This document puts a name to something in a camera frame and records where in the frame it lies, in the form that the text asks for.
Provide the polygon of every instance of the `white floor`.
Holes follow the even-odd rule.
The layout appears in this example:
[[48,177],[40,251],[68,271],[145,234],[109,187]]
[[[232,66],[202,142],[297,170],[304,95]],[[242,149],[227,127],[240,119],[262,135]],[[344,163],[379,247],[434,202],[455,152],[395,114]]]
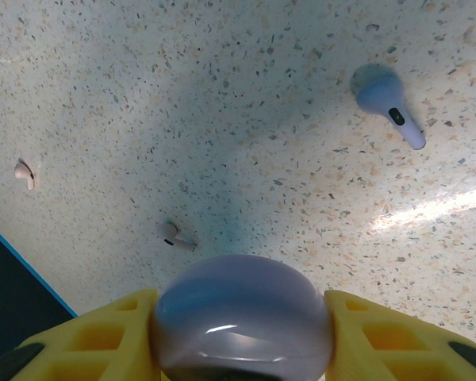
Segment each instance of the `white floor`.
[[0,233],[78,313],[246,252],[476,341],[476,0],[1,0]]

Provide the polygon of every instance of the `earbud tip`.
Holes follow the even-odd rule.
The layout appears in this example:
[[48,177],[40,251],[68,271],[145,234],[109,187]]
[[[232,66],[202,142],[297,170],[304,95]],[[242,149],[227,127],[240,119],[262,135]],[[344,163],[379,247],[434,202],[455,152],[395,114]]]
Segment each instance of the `earbud tip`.
[[163,239],[173,239],[178,234],[178,228],[170,223],[160,224],[157,228],[157,233],[160,238]]
[[14,177],[16,179],[27,179],[31,174],[32,172],[23,163],[16,164],[16,167],[14,168]]

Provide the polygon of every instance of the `black rubber pad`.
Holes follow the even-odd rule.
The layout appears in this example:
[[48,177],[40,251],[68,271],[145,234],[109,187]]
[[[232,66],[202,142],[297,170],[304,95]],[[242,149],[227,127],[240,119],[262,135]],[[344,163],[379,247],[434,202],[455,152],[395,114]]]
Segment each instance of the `black rubber pad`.
[[44,349],[44,344],[32,343],[14,349],[0,357],[0,381],[9,381]]
[[462,343],[457,343],[456,341],[452,341],[448,343],[448,345],[457,352],[465,361],[471,364],[473,367],[476,368],[476,348],[470,347],[469,345],[465,345]]

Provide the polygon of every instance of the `wireless earbud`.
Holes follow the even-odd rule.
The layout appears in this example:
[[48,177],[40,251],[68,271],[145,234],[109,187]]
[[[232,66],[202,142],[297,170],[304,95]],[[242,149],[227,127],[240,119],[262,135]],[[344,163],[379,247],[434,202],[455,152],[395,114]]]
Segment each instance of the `wireless earbud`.
[[188,252],[193,252],[196,249],[195,244],[189,244],[188,242],[177,240],[175,237],[180,233],[180,230],[173,224],[165,223],[159,225],[157,228],[159,237],[170,246],[176,246]]
[[26,186],[28,187],[29,191],[31,191],[35,186],[32,171],[30,171],[30,168],[28,168],[26,164],[22,163],[21,161],[17,163],[16,167],[14,168],[14,177],[16,177],[16,179],[26,179]]
[[414,149],[422,149],[426,140],[404,106],[404,87],[393,76],[381,77],[364,87],[357,97],[358,106],[369,114],[388,119]]

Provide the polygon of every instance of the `speckled floor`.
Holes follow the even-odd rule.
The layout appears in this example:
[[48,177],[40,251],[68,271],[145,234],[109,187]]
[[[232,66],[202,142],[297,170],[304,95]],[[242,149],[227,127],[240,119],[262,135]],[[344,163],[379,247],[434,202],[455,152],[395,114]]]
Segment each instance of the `speckled floor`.
[[476,0],[2,0],[0,232],[78,313],[246,252],[476,340]]

